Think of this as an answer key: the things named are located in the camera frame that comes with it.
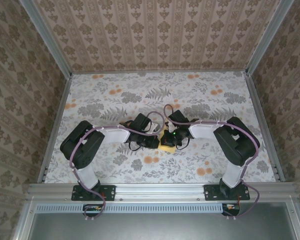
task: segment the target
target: floral tabletop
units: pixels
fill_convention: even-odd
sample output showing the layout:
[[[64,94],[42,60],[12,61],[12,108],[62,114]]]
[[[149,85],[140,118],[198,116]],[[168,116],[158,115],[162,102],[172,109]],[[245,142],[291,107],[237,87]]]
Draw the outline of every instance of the floral tabletop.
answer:
[[[189,120],[240,118],[260,141],[259,156],[245,174],[246,182],[274,182],[274,173],[242,72],[167,72],[73,75],[46,183],[76,183],[60,151],[60,144],[79,122],[94,126],[117,125],[142,113],[163,113],[172,104]],[[150,118],[160,123],[160,117]],[[102,145],[93,161],[102,183],[219,182],[228,160],[217,140],[192,139],[175,153],[127,143]]]

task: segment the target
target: vent grille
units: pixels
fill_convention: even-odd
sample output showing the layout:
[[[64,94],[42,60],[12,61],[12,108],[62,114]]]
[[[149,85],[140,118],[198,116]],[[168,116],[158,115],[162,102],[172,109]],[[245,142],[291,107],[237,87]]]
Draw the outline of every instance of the vent grille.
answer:
[[[83,213],[82,203],[46,203],[38,204],[35,213]],[[131,213],[131,214],[162,214],[162,213],[222,213],[222,203],[108,203],[104,213]]]

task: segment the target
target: gray leaf pattern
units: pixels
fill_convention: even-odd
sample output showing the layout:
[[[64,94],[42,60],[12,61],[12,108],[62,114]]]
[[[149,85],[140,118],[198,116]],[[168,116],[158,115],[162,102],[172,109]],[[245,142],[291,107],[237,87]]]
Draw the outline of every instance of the gray leaf pattern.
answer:
[[[46,183],[76,183],[68,160],[60,152],[60,144],[79,122],[87,120],[94,126],[118,125],[133,120],[139,113],[162,113],[165,104],[171,104],[189,120],[241,118],[261,144],[259,156],[249,166],[245,181],[275,181],[248,96],[242,72],[73,75]],[[154,123],[162,124],[158,115],[149,117]],[[0,140],[4,141],[7,136],[1,131]],[[137,147],[134,143],[131,145],[132,149]],[[216,139],[197,138],[192,139],[185,150],[174,153],[147,148],[132,151],[127,143],[101,145],[92,167],[104,183],[204,183],[218,182],[227,164]]]

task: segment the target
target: yellow object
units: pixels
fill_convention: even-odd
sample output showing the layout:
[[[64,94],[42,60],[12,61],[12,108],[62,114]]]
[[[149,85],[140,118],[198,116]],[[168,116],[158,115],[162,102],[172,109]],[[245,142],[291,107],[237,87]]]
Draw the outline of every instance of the yellow object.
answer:
[[[166,125],[164,126],[163,130],[160,133],[160,136],[159,136],[160,143],[159,143],[158,149],[163,150],[163,151],[168,152],[168,153],[174,154],[175,151],[176,151],[176,147],[175,146],[170,147],[170,146],[163,146],[163,145],[161,145],[161,138],[163,137],[163,135],[165,133],[165,130],[167,130],[167,126]]]

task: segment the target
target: wallpaper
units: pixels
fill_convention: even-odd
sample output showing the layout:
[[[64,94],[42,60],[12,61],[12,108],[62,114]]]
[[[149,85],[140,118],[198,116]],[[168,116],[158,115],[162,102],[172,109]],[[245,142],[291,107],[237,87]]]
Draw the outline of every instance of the wallpaper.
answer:
[[[37,181],[64,84],[21,4],[0,0],[0,240]]]
[[[300,0],[295,0],[253,73],[287,181],[300,199]]]
[[[189,120],[227,121],[237,116],[260,141],[259,156],[244,176],[246,182],[275,182],[243,72],[165,72],[72,75],[45,183],[76,183],[60,145],[83,120],[113,126],[134,120],[139,113],[163,113],[172,104]],[[149,118],[162,126],[157,114]],[[212,138],[192,139],[183,150],[129,149],[127,143],[101,145],[92,167],[101,183],[218,183],[228,160]]]
[[[73,72],[245,69],[279,0],[35,0]]]

